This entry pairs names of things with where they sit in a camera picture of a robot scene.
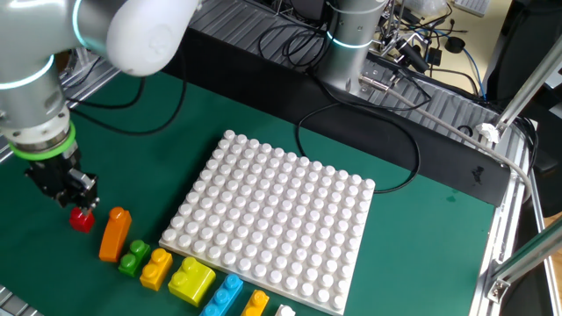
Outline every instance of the toy building block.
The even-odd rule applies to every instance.
[[[215,277],[213,270],[197,262],[195,258],[187,257],[169,281],[169,292],[189,304],[199,307],[199,303]]]
[[[169,268],[172,266],[172,255],[162,248],[158,248],[152,252],[150,262],[142,270],[140,275],[140,283],[142,286],[150,290],[158,291],[164,278],[168,274]]]
[[[237,275],[228,275],[200,316],[224,316],[240,294],[243,284]]]
[[[99,259],[105,262],[117,262],[126,235],[129,233],[131,221],[131,214],[129,211],[123,210],[122,207],[115,207],[109,212],[109,221],[105,227],[102,247],[99,249]]]
[[[129,253],[123,255],[119,272],[130,277],[136,277],[141,271],[142,263],[150,256],[150,246],[144,241],[133,241]]]
[[[269,301],[270,297],[265,295],[263,291],[255,290],[252,297],[249,298],[242,316],[260,316]]]
[[[75,207],[70,212],[70,225],[72,228],[82,233],[89,233],[92,226],[96,222],[94,214],[91,210],[86,213],[82,212],[79,207]]]
[[[293,311],[293,309],[287,305],[280,305],[279,309],[275,313],[275,316],[295,316],[297,313]]]

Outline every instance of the orange tall block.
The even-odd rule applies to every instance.
[[[254,290],[252,297],[249,298],[246,308],[242,312],[242,316],[260,316],[269,301],[270,297],[263,291]]]
[[[131,221],[133,221],[131,214],[122,207],[115,207],[109,212],[109,221],[105,227],[102,247],[99,249],[99,259],[105,262],[117,262],[119,260]]]
[[[150,262],[142,269],[140,283],[151,290],[160,290],[171,266],[172,255],[162,248],[156,249],[150,256]]]

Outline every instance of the red block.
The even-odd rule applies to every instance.
[[[96,219],[94,219],[91,210],[88,211],[87,215],[82,213],[82,210],[78,207],[73,208],[70,212],[70,225],[78,232],[89,233],[91,227],[94,226],[94,222],[96,222]]]

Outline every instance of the yellow block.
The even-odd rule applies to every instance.
[[[254,290],[252,297],[249,298],[242,316],[260,316],[262,315],[263,309],[270,301],[270,297],[265,295],[263,291]]]
[[[164,278],[172,266],[172,255],[162,248],[155,249],[150,256],[150,262],[142,269],[140,282],[150,290],[158,291]]]
[[[169,292],[195,307],[213,284],[216,275],[214,271],[197,262],[193,257],[187,257],[181,268],[174,273],[168,283]]]

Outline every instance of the orange block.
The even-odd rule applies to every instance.
[[[105,227],[102,247],[99,249],[99,259],[105,262],[117,262],[119,260],[131,221],[133,221],[131,214],[122,207],[115,207],[109,212],[109,221]]]

